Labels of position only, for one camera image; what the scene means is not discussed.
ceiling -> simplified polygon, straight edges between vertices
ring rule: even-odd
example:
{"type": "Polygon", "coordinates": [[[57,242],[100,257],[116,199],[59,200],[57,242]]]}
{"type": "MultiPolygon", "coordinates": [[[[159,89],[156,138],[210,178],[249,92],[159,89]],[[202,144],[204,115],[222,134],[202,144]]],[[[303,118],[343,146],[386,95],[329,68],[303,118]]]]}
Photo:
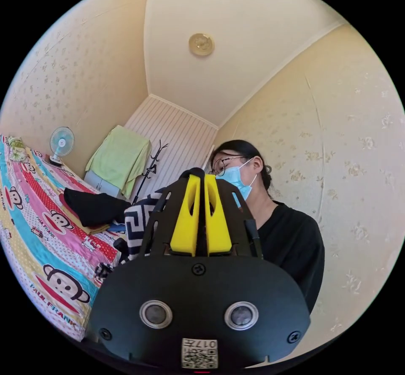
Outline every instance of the ceiling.
{"type": "Polygon", "coordinates": [[[321,0],[148,0],[148,90],[220,127],[270,78],[344,19],[321,0]],[[188,40],[207,33],[207,57],[188,40]]]}

black coat rack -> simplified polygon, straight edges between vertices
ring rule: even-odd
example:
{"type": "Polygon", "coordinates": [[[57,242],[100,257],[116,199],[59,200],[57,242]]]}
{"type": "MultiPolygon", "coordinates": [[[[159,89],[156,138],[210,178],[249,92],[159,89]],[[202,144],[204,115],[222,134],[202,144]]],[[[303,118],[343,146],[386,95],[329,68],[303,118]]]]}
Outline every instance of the black coat rack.
{"type": "Polygon", "coordinates": [[[146,170],[145,174],[142,174],[142,175],[143,175],[143,180],[142,180],[142,182],[141,182],[141,184],[140,184],[140,186],[139,186],[139,188],[138,188],[138,192],[136,193],[135,198],[134,198],[134,201],[132,202],[132,204],[135,204],[135,203],[137,202],[138,197],[139,197],[139,192],[140,192],[140,190],[141,190],[143,184],[145,183],[145,180],[152,178],[152,177],[149,177],[149,173],[156,174],[156,163],[158,163],[158,162],[160,161],[160,160],[158,159],[158,156],[159,156],[160,152],[161,152],[164,148],[166,148],[168,145],[169,145],[169,143],[166,143],[164,146],[162,146],[162,141],[159,140],[159,149],[158,149],[158,151],[156,152],[156,155],[155,155],[155,156],[152,156],[152,155],[151,155],[152,163],[151,163],[151,165],[148,167],[148,169],[146,170]]]}

round ceiling lamp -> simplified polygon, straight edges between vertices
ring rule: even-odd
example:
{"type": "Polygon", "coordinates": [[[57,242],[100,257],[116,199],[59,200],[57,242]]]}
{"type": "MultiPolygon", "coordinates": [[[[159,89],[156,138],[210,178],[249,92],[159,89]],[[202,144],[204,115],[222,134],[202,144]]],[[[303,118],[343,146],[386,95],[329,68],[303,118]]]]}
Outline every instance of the round ceiling lamp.
{"type": "Polygon", "coordinates": [[[197,56],[208,56],[214,50],[214,41],[205,33],[195,33],[189,39],[189,47],[197,56]]]}

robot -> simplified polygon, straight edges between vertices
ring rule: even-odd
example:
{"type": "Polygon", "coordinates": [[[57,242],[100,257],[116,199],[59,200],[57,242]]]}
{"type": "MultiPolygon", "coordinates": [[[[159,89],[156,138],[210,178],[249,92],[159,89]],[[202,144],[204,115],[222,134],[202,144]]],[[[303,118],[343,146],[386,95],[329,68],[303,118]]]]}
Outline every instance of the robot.
{"type": "Polygon", "coordinates": [[[165,189],[140,254],[104,280],[90,316],[109,354],[167,373],[274,362],[309,325],[298,285],[263,259],[238,189],[201,169],[165,189]]]}

floral wallpaper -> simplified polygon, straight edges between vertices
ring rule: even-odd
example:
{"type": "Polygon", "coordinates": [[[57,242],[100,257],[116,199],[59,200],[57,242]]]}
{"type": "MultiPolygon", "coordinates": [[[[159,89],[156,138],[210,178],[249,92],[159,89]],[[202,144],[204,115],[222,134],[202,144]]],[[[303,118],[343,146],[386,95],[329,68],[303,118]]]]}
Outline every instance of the floral wallpaper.
{"type": "Polygon", "coordinates": [[[83,176],[109,131],[148,96],[145,6],[146,0],[83,0],[53,24],[11,83],[0,132],[48,153],[51,133],[68,126],[76,142],[64,161],[83,176]]]}
{"type": "Polygon", "coordinates": [[[324,344],[368,308],[405,236],[405,115],[364,38],[345,25],[296,57],[218,132],[252,142],[276,200],[314,217],[325,243],[312,325],[292,356],[324,344]]]}

